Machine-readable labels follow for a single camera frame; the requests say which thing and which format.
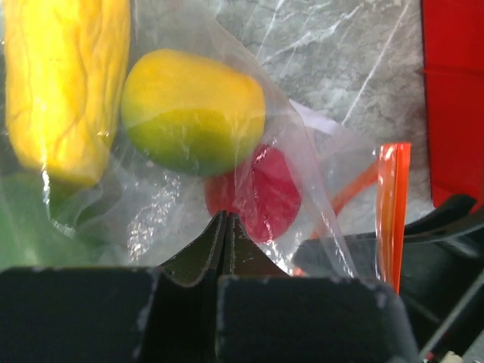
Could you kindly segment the clear zip top bag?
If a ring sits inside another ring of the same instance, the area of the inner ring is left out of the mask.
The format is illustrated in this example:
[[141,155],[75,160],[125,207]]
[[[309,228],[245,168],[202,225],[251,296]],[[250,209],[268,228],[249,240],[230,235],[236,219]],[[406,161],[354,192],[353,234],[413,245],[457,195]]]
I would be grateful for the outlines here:
[[217,213],[400,285],[411,147],[291,101],[199,1],[1,3],[1,267],[172,265]]

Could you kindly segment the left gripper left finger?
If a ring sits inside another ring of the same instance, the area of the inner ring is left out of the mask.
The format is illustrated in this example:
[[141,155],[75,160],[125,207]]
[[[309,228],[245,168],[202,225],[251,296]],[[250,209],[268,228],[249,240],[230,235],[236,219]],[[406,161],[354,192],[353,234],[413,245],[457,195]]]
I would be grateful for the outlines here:
[[212,362],[227,215],[157,267],[1,273],[3,362]]

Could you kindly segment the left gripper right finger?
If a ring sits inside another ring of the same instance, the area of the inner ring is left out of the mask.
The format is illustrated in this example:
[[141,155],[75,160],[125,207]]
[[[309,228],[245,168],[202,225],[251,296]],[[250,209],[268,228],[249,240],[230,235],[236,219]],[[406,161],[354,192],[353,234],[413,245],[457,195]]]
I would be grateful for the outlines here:
[[402,300],[387,284],[286,275],[228,216],[217,287],[220,362],[416,362]]

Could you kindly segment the yellow fake banana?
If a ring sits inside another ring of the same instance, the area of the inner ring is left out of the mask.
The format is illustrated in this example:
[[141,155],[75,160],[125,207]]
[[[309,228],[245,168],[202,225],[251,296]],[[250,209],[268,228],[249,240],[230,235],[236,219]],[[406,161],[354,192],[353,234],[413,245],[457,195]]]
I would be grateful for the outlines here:
[[94,185],[116,135],[128,1],[6,1],[5,121],[21,164]]

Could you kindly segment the yellow green fake mango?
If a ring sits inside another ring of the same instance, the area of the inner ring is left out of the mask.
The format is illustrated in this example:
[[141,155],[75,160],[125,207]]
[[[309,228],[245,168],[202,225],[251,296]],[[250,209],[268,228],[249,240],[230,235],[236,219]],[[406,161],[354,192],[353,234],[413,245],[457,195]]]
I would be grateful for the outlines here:
[[167,48],[135,63],[121,101],[123,126],[140,152],[167,169],[201,177],[230,172],[254,152],[265,111],[253,77]]

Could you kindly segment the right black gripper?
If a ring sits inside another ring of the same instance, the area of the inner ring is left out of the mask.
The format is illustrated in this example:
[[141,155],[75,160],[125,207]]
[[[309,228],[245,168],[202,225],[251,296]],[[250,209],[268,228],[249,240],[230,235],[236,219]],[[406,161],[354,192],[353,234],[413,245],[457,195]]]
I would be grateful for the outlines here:
[[425,361],[483,360],[483,207],[472,197],[406,225],[400,294]]

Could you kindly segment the red fake strawberry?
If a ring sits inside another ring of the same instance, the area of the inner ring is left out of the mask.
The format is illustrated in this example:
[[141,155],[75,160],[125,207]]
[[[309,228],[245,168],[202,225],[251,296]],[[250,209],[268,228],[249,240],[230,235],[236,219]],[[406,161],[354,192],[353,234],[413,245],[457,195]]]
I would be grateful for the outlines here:
[[267,144],[261,144],[253,158],[234,171],[208,178],[204,194],[212,216],[221,210],[238,214],[258,244],[282,236],[302,203],[284,154]]

